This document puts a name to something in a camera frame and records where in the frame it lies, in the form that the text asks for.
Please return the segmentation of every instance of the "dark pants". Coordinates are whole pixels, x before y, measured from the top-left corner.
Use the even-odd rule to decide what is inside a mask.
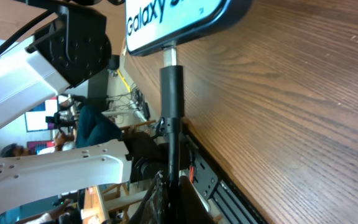
[[[96,108],[84,105],[78,120],[76,147],[88,147],[121,138],[121,130]]]

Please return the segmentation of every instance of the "yellow cable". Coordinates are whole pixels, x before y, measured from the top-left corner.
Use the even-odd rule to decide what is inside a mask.
[[[125,87],[127,88],[128,92],[131,92],[131,87],[128,85],[128,82],[125,80],[125,78],[122,76],[121,72],[119,71],[119,69],[117,69],[117,73],[120,76],[122,82],[124,83]]]

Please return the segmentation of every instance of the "black hair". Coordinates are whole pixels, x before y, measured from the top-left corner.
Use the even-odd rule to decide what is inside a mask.
[[[0,152],[0,157],[14,157],[13,150],[16,146],[16,143],[5,146]]]

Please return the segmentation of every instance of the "wooden table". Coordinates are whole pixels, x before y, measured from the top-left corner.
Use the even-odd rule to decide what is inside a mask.
[[[88,187],[85,190],[84,209],[94,209],[100,223],[109,218],[109,214],[104,207],[104,201],[99,186]],[[85,218],[82,223],[88,224],[90,219],[91,217]]]
[[[358,0],[259,0],[178,48],[186,116],[275,223],[358,223]],[[160,111],[162,54],[125,69]]]

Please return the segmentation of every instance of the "desk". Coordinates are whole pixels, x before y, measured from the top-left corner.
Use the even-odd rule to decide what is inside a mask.
[[[104,208],[104,201],[99,186],[88,187],[85,190],[84,209],[94,209],[100,223],[109,218],[109,214]],[[88,224],[90,218],[91,217],[85,218],[82,223]]]
[[[358,223],[358,1],[255,1],[178,60],[192,131],[269,222]],[[157,111],[162,67],[124,65]]]

